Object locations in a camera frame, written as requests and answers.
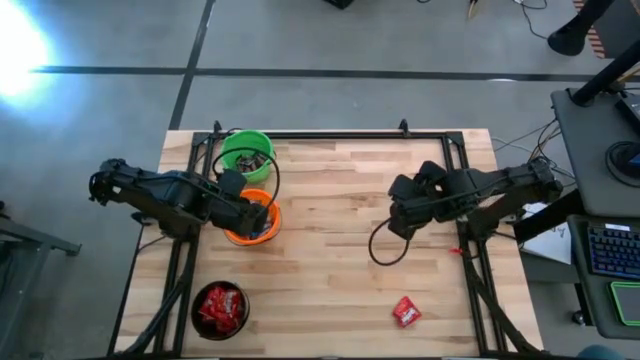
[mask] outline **butcher block tabletop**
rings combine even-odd
[[[495,170],[489,132],[459,131],[470,166]],[[193,133],[167,133],[159,172],[186,170]],[[449,251],[458,247],[454,222],[434,221],[419,230],[404,260],[394,266],[374,264],[367,251],[369,234],[389,217],[387,191],[395,177],[413,176],[426,160],[445,166],[440,140],[273,143],[281,171],[276,199],[282,211],[281,231],[266,243],[242,247],[207,224],[200,234],[191,289],[193,300],[210,282],[238,284],[249,296],[248,322],[231,339],[214,342],[200,338],[188,320],[182,356],[477,355],[462,260]],[[269,180],[259,187],[273,193],[273,167]],[[159,235],[157,228],[146,227],[140,246]],[[389,261],[403,247],[404,240],[383,228],[374,251],[381,261]],[[528,341],[542,348],[517,244],[495,236],[487,247],[500,305]],[[165,239],[137,256],[116,351],[131,345],[157,311],[170,253],[171,240]],[[403,296],[415,303],[422,317],[401,329],[392,310]],[[490,348],[495,349],[484,307],[483,318]],[[170,317],[167,344],[173,339],[174,322],[175,316]]]

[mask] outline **white paper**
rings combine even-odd
[[[545,204],[525,205],[525,218],[541,211]],[[567,223],[558,225],[524,243],[523,251],[571,265],[571,233]]]

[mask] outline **black metal frame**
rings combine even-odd
[[[455,146],[459,154],[460,166],[462,168],[469,167],[469,161],[466,154],[466,148],[464,143],[463,134],[461,132],[411,132],[409,131],[408,124],[405,120],[400,123],[399,129],[396,131],[265,131],[265,134],[271,139],[432,139],[439,140],[442,144],[442,151],[444,155],[445,165],[448,171],[454,169],[454,159],[452,156],[451,147]],[[198,161],[204,157],[202,164],[202,175],[208,177],[211,171],[211,162],[213,158],[214,145],[216,141],[224,138],[227,133],[222,132],[222,127],[218,122],[214,126],[214,131],[208,132],[196,132],[193,134],[191,143],[191,152],[189,154],[189,163],[187,166],[188,171],[195,171]],[[200,152],[201,146],[205,146],[204,153]],[[470,239],[464,231],[464,223],[458,222],[458,238],[460,248],[463,253],[470,254]],[[165,281],[165,289],[163,294],[163,303],[158,313],[154,316],[149,326],[145,329],[141,338],[136,341],[136,344],[129,348],[124,353],[114,353],[115,341],[117,339],[120,319],[116,324],[113,332],[113,338],[109,352],[105,358],[101,359],[174,359],[180,358],[182,352],[182,342],[184,340],[184,331],[187,323],[188,307],[189,307],[189,295],[191,291],[191,284],[193,281],[193,274],[195,270],[195,260],[198,251],[199,243],[199,230],[193,229],[192,236],[189,239],[175,240],[171,256],[169,259],[167,277]],[[180,251],[184,243],[189,244],[189,253],[187,261],[182,275],[176,281],[178,262],[180,258]],[[478,244],[477,254],[480,261],[482,277],[478,275],[475,270],[473,260],[468,256],[462,257],[462,264],[465,270],[465,277],[467,283],[467,291],[469,296],[469,302],[471,307],[471,315],[474,324],[474,330],[476,334],[476,341],[478,344],[478,353],[480,357],[497,358],[497,359],[539,359],[543,356],[545,359],[571,359],[565,357],[556,357],[552,355],[546,355],[542,353],[527,354],[527,353],[511,353],[508,351],[507,342],[505,338],[505,330],[503,326],[509,327],[511,333],[517,333],[515,327],[508,320],[504,312],[502,312],[497,303],[496,290],[491,273],[491,264],[489,261],[489,255],[486,246]],[[122,303],[121,313],[124,310],[124,304],[127,298],[127,292],[125,292]],[[487,336],[485,333],[484,321],[482,317],[482,310],[480,307],[479,298],[487,299],[492,304],[487,303],[490,309],[496,310],[498,314],[491,312],[492,328],[496,338],[497,350],[490,350],[487,342]],[[180,299],[180,306],[178,310],[176,332],[173,339],[171,349],[165,350],[165,336],[167,328],[168,315],[177,300]],[[151,339],[155,338],[153,349],[151,353],[144,353],[147,346],[150,344]]]

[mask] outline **gray floor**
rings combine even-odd
[[[509,0],[481,1],[472,21],[465,20],[467,3],[356,0],[339,12],[320,0],[218,0],[199,66],[593,74],[608,63],[590,48],[575,58],[553,53],[529,34],[520,8]],[[204,5],[205,0],[22,3],[47,39],[50,58],[44,65],[146,67],[187,65]],[[554,0],[531,18],[537,31],[548,34],[574,13],[571,0]],[[139,227],[127,206],[90,203],[87,181],[110,157],[156,166],[182,76],[31,80],[29,91],[0,95],[0,199],[17,221],[84,246],[77,258],[57,254],[47,264],[19,356],[100,356],[111,337]],[[553,119],[551,91],[579,85],[196,77],[181,129],[209,129],[214,120],[227,128],[390,128],[406,118],[413,128],[489,128],[492,136],[510,140]],[[535,137],[519,144],[533,148]],[[546,153],[570,170],[560,138]],[[507,166],[526,161],[528,154],[509,148],[497,157]],[[575,310],[576,300],[566,287],[530,285],[546,349],[575,355],[602,343],[628,356],[640,352],[640,344],[608,341],[570,324],[566,313]]]

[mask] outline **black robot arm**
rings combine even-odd
[[[447,172],[426,161],[413,179],[399,175],[391,185],[393,204],[388,227],[411,240],[417,229],[433,219],[445,222],[467,215],[474,234],[484,236],[498,227],[502,217],[514,214],[523,205],[551,202],[561,193],[562,185],[543,158],[486,173],[476,169]],[[501,194],[505,196],[490,207],[478,209],[484,199]]]
[[[91,176],[91,200],[128,203],[158,220],[169,237],[180,238],[192,225],[207,221],[240,236],[261,231],[267,218],[265,207],[240,197],[246,184],[242,174],[226,170],[218,182],[198,174],[168,171],[158,174],[127,165],[123,159],[102,163]]]

